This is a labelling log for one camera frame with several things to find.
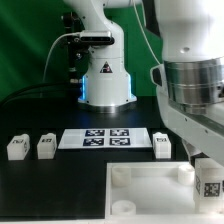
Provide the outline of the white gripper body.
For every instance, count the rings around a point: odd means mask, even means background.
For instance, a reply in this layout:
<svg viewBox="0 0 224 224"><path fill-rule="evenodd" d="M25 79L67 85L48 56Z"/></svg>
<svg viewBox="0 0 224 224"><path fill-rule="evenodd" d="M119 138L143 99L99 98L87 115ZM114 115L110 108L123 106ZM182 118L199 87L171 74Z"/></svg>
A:
<svg viewBox="0 0 224 224"><path fill-rule="evenodd" d="M157 100L160 116L168 129L224 166L224 128L211 125L202 116L191 116L174 109L160 90L157 90Z"/></svg>

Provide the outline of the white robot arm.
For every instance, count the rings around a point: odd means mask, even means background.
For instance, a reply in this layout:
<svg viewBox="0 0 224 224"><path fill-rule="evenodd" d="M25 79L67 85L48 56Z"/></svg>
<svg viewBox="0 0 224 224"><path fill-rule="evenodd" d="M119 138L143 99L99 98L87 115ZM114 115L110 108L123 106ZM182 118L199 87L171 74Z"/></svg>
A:
<svg viewBox="0 0 224 224"><path fill-rule="evenodd" d="M163 40L150 70L167 128L224 166L224 0L63 0L83 22L90 47L82 102L115 109L134 99L124 69L122 29L106 8L143 5L149 31Z"/></svg>

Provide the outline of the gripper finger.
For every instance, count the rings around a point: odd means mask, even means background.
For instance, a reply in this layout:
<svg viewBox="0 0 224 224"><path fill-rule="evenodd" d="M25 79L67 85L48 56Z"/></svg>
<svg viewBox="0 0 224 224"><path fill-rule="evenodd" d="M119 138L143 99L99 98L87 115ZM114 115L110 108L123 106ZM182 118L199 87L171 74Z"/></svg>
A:
<svg viewBox="0 0 224 224"><path fill-rule="evenodd" d="M204 154L201 150L197 149L193 145L191 145L189 142L186 140L182 141L182 144L184 146L184 149L187 153L189 163L194 166L195 161L199 158L207 158L207 155Z"/></svg>

